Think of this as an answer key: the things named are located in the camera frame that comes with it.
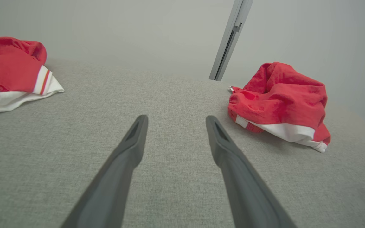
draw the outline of red towel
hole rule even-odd
[[[263,64],[243,89],[229,88],[233,93],[229,116],[242,127],[266,130],[322,153],[326,150],[330,134],[323,124],[327,102],[323,83],[274,62]]]
[[[0,37],[0,111],[64,91],[44,66],[46,57],[39,42]]]

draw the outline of white wall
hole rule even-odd
[[[234,0],[0,0],[0,36],[48,57],[207,79]]]
[[[365,1],[254,0],[222,81],[243,87],[265,62],[326,84],[365,118]]]

